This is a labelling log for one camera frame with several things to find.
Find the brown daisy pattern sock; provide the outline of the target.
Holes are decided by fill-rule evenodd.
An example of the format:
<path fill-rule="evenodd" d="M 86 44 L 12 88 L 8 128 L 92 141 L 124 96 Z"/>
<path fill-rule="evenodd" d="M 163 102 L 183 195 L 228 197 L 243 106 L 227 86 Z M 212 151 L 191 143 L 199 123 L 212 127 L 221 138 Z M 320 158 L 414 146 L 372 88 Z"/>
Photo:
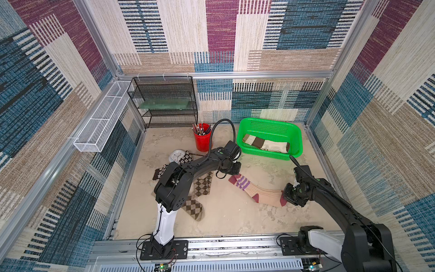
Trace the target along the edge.
<path fill-rule="evenodd" d="M 185 164 L 185 163 L 191 163 L 193 161 L 193 158 L 191 154 L 186 151 L 185 154 L 180 157 L 178 164 Z"/>

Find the brown argyle sock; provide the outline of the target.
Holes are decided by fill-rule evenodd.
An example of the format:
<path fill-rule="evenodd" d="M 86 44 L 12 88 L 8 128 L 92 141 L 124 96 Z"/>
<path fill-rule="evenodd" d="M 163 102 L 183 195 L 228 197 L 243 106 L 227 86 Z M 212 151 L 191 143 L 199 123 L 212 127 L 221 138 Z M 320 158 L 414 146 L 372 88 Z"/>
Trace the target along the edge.
<path fill-rule="evenodd" d="M 208 195 L 211 190 L 211 183 L 213 179 L 213 172 L 209 172 L 203 177 L 197 179 L 194 182 L 194 191 L 193 195 L 195 197 L 200 197 L 203 195 Z"/>
<path fill-rule="evenodd" d="M 204 215 L 203 205 L 193 196 L 189 195 L 182 209 L 195 221 L 201 221 Z"/>

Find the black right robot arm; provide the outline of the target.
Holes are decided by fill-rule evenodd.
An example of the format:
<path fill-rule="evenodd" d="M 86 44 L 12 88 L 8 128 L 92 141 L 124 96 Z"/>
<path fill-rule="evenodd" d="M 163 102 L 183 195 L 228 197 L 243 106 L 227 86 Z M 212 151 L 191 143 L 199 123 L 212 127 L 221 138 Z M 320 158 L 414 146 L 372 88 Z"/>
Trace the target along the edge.
<path fill-rule="evenodd" d="M 287 184 L 284 199 L 303 207 L 309 201 L 321 205 L 344 233 L 339 238 L 318 226 L 301 227 L 296 245 L 308 253 L 319 251 L 333 256 L 348 272 L 402 271 L 395 258 L 391 231 L 357 212 L 325 179 L 316 179 L 307 165 L 290 156 L 295 164 L 296 185 Z"/>

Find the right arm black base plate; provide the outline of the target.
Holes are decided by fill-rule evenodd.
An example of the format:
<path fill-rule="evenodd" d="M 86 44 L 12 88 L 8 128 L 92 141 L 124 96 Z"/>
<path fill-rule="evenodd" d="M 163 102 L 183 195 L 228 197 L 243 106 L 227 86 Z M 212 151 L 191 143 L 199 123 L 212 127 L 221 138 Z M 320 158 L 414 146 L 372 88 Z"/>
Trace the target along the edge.
<path fill-rule="evenodd" d="M 299 256 L 299 255 L 322 255 L 323 251 L 314 248 L 311 245 L 300 246 L 299 239 L 293 236 L 277 237 L 277 244 L 282 251 L 283 256 Z"/>

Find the brown white striped sock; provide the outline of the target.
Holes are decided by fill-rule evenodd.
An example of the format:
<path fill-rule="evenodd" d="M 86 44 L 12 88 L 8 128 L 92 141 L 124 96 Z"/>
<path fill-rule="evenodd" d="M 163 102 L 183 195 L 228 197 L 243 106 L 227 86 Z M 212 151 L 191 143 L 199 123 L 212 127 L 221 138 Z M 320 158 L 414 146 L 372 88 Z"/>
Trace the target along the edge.
<path fill-rule="evenodd" d="M 260 150 L 270 151 L 275 153 L 286 154 L 290 150 L 290 144 L 288 142 L 274 142 L 265 140 L 256 136 L 246 134 L 243 139 L 243 143 L 255 147 Z"/>

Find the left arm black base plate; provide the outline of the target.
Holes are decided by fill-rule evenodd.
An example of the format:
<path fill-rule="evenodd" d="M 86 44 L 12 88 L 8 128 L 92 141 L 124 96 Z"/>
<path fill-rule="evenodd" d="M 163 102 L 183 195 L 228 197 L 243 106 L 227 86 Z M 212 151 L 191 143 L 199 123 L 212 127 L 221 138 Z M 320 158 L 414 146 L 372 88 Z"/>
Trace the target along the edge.
<path fill-rule="evenodd" d="M 188 240 L 171 240 L 167 245 L 160 245 L 156 241 L 145 241 L 140 249 L 139 259 L 141 261 L 184 260 L 187 259 L 188 249 Z"/>

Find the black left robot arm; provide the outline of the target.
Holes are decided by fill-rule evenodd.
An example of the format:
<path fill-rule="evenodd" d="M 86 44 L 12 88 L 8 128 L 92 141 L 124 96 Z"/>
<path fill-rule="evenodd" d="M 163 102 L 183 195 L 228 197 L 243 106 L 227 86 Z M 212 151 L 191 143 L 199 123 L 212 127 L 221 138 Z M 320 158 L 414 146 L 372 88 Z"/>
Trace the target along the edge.
<path fill-rule="evenodd" d="M 209 144 L 205 157 L 190 163 L 178 164 L 172 162 L 167 165 L 157 182 L 154 193 L 157 202 L 156 229 L 152 233 L 150 242 L 152 248 L 161 254 L 172 250 L 174 239 L 174 224 L 177 212 L 188 200 L 193 181 L 211 171 L 218 171 L 227 175 L 237 175 L 241 169 L 238 158 L 241 148 L 236 144 L 236 130 L 229 119 L 219 120 L 213 126 L 210 136 L 222 122 L 228 122 L 233 131 L 233 139 L 224 147 L 212 148 Z"/>

